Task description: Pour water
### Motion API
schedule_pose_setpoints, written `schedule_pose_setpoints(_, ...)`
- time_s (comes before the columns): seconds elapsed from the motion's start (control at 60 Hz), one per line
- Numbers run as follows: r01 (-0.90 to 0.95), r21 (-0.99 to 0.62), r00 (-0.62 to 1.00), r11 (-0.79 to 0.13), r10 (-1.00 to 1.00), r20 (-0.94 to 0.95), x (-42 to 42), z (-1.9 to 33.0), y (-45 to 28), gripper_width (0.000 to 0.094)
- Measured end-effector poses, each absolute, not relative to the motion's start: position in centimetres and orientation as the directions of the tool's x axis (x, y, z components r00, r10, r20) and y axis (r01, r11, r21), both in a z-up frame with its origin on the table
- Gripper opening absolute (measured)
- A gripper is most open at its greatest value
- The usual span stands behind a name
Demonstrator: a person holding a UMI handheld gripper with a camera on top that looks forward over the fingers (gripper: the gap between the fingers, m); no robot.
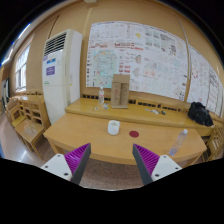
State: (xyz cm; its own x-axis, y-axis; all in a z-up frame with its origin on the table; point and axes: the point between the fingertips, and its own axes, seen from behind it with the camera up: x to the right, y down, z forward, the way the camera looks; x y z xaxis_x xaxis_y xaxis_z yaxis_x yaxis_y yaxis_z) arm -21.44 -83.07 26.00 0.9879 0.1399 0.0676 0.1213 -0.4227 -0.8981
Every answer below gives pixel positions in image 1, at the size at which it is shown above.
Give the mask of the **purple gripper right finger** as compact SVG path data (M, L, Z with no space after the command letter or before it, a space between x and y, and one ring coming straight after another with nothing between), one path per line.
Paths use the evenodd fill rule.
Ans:
M133 145L132 154L144 185L181 170L181 167L168 155L159 156L137 144Z

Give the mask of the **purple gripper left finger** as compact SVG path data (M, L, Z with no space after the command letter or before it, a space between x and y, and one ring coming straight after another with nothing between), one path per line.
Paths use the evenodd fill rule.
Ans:
M91 144L82 145L66 155L56 154L42 169L79 185L91 154Z

